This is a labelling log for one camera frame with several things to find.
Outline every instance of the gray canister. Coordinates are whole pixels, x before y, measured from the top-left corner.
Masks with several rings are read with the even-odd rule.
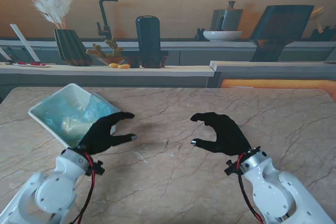
[[[227,9],[214,10],[211,31],[236,31],[243,9],[234,9],[236,1],[229,1]]]

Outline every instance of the plastic bag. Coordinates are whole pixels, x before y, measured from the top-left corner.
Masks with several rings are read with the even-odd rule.
[[[79,103],[71,104],[65,97],[46,102],[44,123],[70,147],[77,146],[98,119],[119,112],[97,93],[91,94],[87,106]]]

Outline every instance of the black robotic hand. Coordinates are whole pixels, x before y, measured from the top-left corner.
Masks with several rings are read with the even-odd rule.
[[[229,156],[240,155],[251,149],[239,126],[227,115],[218,115],[215,112],[197,113],[191,117],[191,121],[203,121],[205,125],[211,126],[217,135],[215,142],[196,138],[191,141],[194,146]]]
[[[132,113],[118,112],[100,118],[94,123],[83,139],[79,142],[78,148],[81,151],[87,152],[89,155],[97,154],[106,151],[111,146],[123,144],[137,139],[134,134],[123,136],[111,136],[110,130],[113,125],[123,119],[134,118]]]

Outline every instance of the faucet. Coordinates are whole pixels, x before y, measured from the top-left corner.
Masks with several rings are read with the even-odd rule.
[[[114,1],[114,2],[118,2],[118,0],[100,0],[100,1],[99,1],[100,11],[101,11],[101,15],[103,16],[103,21],[104,21],[104,30],[101,29],[101,27],[100,27],[100,23],[97,22],[98,35],[99,35],[99,36],[105,36],[106,39],[111,40],[111,39],[112,39],[112,34],[111,34],[111,29],[110,29],[109,25],[107,24],[107,19],[106,19],[106,15],[105,15],[105,10],[104,10],[104,6],[103,6],[103,2],[104,2],[104,1]]]

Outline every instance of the dark ribbed vase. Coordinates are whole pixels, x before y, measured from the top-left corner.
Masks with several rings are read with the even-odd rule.
[[[74,30],[55,29],[59,56],[71,66],[89,66],[92,59],[85,53],[85,47]]]

